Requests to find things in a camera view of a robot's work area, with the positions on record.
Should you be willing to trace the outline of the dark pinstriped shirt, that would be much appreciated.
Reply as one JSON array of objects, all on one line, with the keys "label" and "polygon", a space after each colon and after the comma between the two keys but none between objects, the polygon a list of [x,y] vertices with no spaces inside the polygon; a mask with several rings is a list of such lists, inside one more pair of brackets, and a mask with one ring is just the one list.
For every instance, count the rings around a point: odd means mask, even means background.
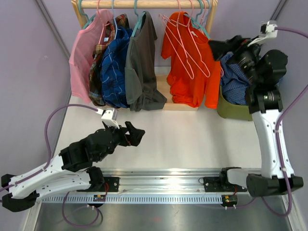
[{"label": "dark pinstriped shirt", "polygon": [[214,60],[220,61],[222,57],[229,52],[233,53],[235,57],[244,54],[246,51],[258,56],[261,51],[261,45],[252,44],[249,46],[252,41],[251,38],[243,38],[241,35],[236,35],[225,41],[210,40],[208,44],[211,48]]}]

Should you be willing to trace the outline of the blue small-check shirt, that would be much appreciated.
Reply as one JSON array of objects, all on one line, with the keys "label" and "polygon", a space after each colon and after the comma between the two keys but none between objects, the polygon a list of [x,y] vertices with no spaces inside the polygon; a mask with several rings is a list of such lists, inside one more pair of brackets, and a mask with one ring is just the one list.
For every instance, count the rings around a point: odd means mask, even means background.
[{"label": "blue small-check shirt", "polygon": [[247,106],[245,91],[250,84],[238,64],[227,63],[232,56],[233,53],[228,52],[220,60],[223,70],[223,76],[220,81],[222,95],[229,103]]}]

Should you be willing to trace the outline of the pink wire hanger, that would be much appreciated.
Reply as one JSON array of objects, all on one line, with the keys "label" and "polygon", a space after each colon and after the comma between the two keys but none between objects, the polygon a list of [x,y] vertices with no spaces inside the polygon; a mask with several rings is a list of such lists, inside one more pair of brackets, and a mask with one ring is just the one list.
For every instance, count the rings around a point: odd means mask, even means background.
[{"label": "pink wire hanger", "polygon": [[[184,55],[186,57],[186,63],[187,65],[189,66],[191,72],[188,71],[188,69],[186,68],[185,64],[183,63],[182,59],[180,58],[180,55],[178,54],[177,50],[175,49],[175,47],[173,46],[173,43],[171,42],[170,44],[172,45],[176,55],[178,56],[178,58],[180,59],[180,62],[181,64],[183,65],[185,71],[187,72],[188,76],[190,77],[190,79],[194,79],[194,72],[193,72],[193,69],[192,69],[192,66],[190,65],[189,63],[189,60],[188,60],[188,57],[191,58],[191,60],[195,63],[195,65],[199,68],[199,70],[202,72],[202,74],[206,77],[206,78],[209,78],[210,77],[210,71],[207,67],[207,65],[203,62],[202,60],[202,56],[201,56],[201,53],[199,51],[199,48],[194,40],[194,37],[193,37],[193,34],[190,30],[190,23],[191,23],[191,20],[189,19],[188,23],[187,24],[181,24],[179,23],[179,18],[180,18],[180,12],[178,14],[178,17],[177,17],[177,20],[169,20],[167,19],[167,21],[170,23],[171,26],[175,26],[176,27],[176,30],[177,30],[177,33],[178,33],[178,37],[179,37],[179,40],[177,40],[177,42],[179,43],[179,45],[183,48],[183,51],[184,51]],[[184,46],[184,43],[182,41],[182,38],[181,38],[181,33],[179,31],[179,26],[183,26],[183,27],[186,27],[189,31],[189,35],[191,37],[191,40],[193,41],[194,43],[194,46],[200,56],[200,62],[205,66],[205,69],[207,70],[207,74],[203,71],[203,69],[198,65],[198,63],[192,58],[192,56],[188,53],[188,51],[185,49],[185,46]]]}]

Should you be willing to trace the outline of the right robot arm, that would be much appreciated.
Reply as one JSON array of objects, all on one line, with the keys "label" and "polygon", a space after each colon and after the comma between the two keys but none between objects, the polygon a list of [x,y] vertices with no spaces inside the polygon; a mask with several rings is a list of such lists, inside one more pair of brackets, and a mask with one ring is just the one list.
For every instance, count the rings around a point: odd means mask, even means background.
[{"label": "right robot arm", "polygon": [[233,53],[228,62],[238,64],[250,82],[245,97],[261,151],[260,174],[244,173],[243,186],[252,197],[288,194],[304,186],[290,164],[280,119],[283,104],[277,83],[286,74],[288,57],[280,50],[259,57],[260,46],[248,43],[245,39],[225,48]]}]

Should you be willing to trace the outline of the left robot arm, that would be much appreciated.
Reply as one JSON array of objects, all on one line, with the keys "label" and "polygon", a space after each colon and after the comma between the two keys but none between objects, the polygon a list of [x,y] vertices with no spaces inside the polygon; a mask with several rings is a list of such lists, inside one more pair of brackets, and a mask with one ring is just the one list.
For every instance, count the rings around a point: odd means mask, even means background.
[{"label": "left robot arm", "polygon": [[7,194],[1,198],[1,205],[11,212],[21,212],[52,195],[105,190],[103,172],[93,164],[113,154],[117,146],[137,147],[144,135],[143,129],[128,121],[125,127],[105,126],[62,149],[47,167],[19,176],[5,174],[1,186]]}]

